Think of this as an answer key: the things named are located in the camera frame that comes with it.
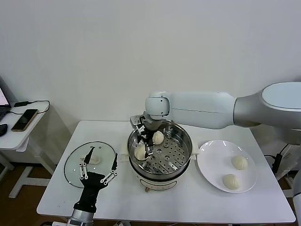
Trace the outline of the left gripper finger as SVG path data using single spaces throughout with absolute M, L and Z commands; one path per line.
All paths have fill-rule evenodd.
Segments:
M 88 174 L 87 174 L 87 165 L 90 163 L 93 151 L 95 147 L 92 146 L 88 154 L 85 156 L 84 161 L 79 164 L 79 173 L 80 173 L 80 180 L 87 180 Z
M 118 154 L 115 154 L 115 158 L 111 167 L 111 171 L 108 175 L 106 175 L 100 182 L 104 185 L 108 185 L 117 175 L 117 167 L 118 167 L 118 162 L 117 162 Z

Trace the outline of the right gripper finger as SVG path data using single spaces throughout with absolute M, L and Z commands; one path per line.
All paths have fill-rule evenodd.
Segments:
M 148 157 L 153 155 L 153 148 L 154 148 L 154 143 L 153 141 L 148 141 L 145 144 L 145 158 L 147 159 Z
M 137 126 L 136 133 L 137 133 L 137 143 L 138 144 L 144 143 L 144 141 L 143 141 L 144 135 L 145 135 L 144 129 L 145 129 L 145 127 L 143 125 Z

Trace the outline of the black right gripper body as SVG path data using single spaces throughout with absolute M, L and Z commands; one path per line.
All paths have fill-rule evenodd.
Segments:
M 145 144 L 153 144 L 154 131 L 144 128 L 141 132 L 141 138 Z

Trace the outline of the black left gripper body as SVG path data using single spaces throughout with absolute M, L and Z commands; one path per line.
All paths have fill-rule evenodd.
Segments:
M 87 175 L 88 179 L 81 180 L 84 189 L 79 201 L 74 204 L 73 208 L 81 211 L 96 211 L 98 193 L 108 185 L 105 185 L 104 181 L 101 183 L 101 180 L 105 179 L 104 174 L 88 172 Z

